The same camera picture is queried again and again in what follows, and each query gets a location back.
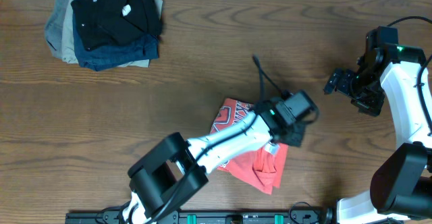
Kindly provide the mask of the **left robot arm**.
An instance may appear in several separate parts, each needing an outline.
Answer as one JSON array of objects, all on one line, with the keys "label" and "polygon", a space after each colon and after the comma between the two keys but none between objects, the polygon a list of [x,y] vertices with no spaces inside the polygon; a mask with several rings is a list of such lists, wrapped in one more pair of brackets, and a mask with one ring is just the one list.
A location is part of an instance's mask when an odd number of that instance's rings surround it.
[{"label": "left robot arm", "polygon": [[122,223],[156,223],[179,209],[209,179],[213,170],[246,152],[267,144],[300,146],[307,117],[319,110],[301,90],[286,99],[255,104],[239,122],[214,134],[184,139],[168,135],[130,167],[129,205],[120,212]]}]

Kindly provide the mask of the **red t-shirt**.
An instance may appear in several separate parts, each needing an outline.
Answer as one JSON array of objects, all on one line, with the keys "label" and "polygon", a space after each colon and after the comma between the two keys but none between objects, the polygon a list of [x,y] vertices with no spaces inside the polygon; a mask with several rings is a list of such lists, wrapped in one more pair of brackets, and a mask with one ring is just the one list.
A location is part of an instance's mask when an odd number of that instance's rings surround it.
[{"label": "red t-shirt", "polygon": [[[219,132],[242,120],[251,107],[250,103],[226,98],[213,121],[210,133]],[[271,194],[273,188],[281,185],[287,154],[288,146],[285,144],[280,144],[274,155],[260,148],[223,163],[218,166],[218,170],[230,173],[265,194]]]}]

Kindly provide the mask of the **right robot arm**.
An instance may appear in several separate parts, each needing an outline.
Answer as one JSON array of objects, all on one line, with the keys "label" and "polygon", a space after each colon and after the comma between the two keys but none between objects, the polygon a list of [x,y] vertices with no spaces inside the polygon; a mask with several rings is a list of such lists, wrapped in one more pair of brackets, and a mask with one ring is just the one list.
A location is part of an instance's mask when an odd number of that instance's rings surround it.
[{"label": "right robot arm", "polygon": [[428,61],[418,47],[401,45],[398,31],[379,26],[366,35],[359,69],[337,68],[323,91],[349,97],[361,113],[378,116],[389,103],[395,152],[374,173],[370,188],[337,202],[337,223],[402,223],[431,218],[431,94]]}]

